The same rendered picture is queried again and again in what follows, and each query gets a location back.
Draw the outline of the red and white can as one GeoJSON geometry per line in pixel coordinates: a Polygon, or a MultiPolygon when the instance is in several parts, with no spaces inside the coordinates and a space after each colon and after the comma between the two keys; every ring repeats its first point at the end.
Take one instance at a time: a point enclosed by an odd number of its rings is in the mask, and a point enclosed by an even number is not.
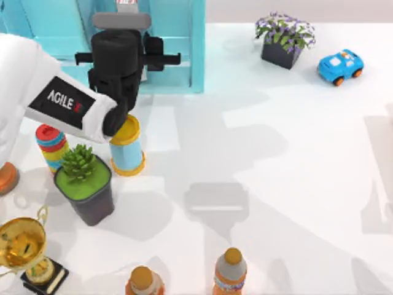
{"type": "Polygon", "coordinates": [[[125,13],[138,13],[138,0],[116,0],[117,11],[125,13]]]}

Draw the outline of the pale grey rounded box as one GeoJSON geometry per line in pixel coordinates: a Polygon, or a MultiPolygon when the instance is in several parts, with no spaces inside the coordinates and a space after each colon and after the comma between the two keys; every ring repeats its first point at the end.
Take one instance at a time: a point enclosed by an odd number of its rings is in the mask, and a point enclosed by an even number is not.
{"type": "Polygon", "coordinates": [[[148,14],[130,12],[98,12],[93,16],[96,28],[104,30],[146,30],[151,26],[148,14]]]}

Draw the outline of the light blue rack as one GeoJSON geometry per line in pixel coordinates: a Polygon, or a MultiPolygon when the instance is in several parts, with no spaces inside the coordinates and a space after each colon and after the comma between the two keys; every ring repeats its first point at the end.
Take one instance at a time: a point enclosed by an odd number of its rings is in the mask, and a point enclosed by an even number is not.
{"type": "MultiPolygon", "coordinates": [[[[203,92],[205,0],[138,0],[138,9],[152,20],[141,33],[162,38],[164,54],[181,54],[179,65],[163,71],[146,66],[140,93],[203,92]]],[[[74,55],[90,51],[98,12],[118,12],[116,0],[0,0],[0,33],[34,39],[60,60],[64,72],[87,84],[91,65],[76,65],[74,55]]]]}

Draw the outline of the yellow and blue can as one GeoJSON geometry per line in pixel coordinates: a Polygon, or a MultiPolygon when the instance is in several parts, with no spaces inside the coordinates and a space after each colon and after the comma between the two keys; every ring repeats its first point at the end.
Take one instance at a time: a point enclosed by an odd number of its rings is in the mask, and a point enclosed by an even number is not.
{"type": "Polygon", "coordinates": [[[110,140],[111,164],[120,176],[134,176],[145,167],[146,157],[140,142],[141,128],[135,116],[129,114],[110,140]]]}

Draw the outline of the stack of coloured rings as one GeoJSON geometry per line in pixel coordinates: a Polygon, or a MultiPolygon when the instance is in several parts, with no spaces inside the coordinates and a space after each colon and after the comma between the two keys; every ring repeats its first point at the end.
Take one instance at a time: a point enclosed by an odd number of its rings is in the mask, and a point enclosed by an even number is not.
{"type": "Polygon", "coordinates": [[[36,129],[35,136],[50,171],[55,174],[62,166],[64,154],[69,151],[65,134],[47,124],[41,124],[36,129]]]}

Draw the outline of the green plant in dark pot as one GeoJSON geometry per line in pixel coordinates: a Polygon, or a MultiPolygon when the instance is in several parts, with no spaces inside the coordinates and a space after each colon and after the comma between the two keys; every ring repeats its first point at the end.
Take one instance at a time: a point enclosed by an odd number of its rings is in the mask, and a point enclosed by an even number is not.
{"type": "Polygon", "coordinates": [[[57,189],[86,225],[99,224],[114,211],[111,169],[84,144],[66,152],[62,160],[54,176],[57,189]]]}

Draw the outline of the purple flowers in black pot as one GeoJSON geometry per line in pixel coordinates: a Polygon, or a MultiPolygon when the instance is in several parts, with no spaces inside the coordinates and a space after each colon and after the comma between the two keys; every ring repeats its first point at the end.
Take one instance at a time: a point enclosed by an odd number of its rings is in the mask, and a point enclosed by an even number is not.
{"type": "Polygon", "coordinates": [[[316,43],[312,24],[280,12],[256,21],[255,38],[263,39],[261,59],[285,69],[292,69],[303,49],[316,43]]]}

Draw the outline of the orange round object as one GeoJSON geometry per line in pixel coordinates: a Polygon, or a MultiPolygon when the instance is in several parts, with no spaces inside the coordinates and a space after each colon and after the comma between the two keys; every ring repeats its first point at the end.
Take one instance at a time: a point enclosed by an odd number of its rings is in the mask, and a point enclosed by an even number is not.
{"type": "Polygon", "coordinates": [[[19,182],[19,172],[16,166],[6,162],[0,168],[0,196],[8,194],[19,182]]]}

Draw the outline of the gold trophy on black base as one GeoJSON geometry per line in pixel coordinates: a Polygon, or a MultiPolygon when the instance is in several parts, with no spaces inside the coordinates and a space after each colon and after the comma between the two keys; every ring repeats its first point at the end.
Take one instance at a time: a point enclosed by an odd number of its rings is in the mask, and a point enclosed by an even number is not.
{"type": "Polygon", "coordinates": [[[45,255],[47,234],[44,226],[49,209],[42,206],[35,218],[19,217],[0,226],[0,267],[8,274],[22,273],[23,286],[36,295],[55,295],[69,270],[45,255]]]}

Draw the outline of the blue toy car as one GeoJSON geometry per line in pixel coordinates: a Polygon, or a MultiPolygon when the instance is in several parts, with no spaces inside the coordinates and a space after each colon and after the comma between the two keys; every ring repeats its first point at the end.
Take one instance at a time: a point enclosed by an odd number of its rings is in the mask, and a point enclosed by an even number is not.
{"type": "Polygon", "coordinates": [[[340,86],[346,79],[357,78],[362,74],[364,62],[352,50],[343,49],[319,61],[318,74],[334,86],[340,86]]]}

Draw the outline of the orange bottle with orange cap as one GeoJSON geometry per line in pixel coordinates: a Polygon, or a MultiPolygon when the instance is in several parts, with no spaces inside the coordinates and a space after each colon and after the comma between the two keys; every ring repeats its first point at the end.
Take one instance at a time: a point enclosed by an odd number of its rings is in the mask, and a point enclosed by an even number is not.
{"type": "Polygon", "coordinates": [[[159,274],[140,265],[132,270],[125,295],[165,295],[165,284],[159,274]]]}
{"type": "Polygon", "coordinates": [[[247,263],[235,247],[228,248],[216,261],[212,295],[242,295],[247,263]]]}

